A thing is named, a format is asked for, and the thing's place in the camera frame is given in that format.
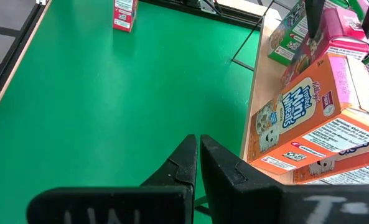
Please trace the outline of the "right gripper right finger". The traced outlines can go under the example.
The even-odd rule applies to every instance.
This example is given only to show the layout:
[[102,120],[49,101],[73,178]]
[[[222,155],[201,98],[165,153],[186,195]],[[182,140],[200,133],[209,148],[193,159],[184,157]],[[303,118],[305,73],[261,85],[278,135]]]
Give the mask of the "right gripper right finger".
[[369,223],[369,185],[284,185],[206,134],[200,162],[213,223]]

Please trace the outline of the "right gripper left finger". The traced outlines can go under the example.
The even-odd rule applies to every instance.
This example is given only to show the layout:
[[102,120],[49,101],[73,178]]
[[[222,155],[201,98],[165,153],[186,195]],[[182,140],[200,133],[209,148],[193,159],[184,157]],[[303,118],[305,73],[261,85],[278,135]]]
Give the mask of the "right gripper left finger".
[[197,138],[187,135],[138,187],[59,187],[28,204],[28,223],[192,223]]

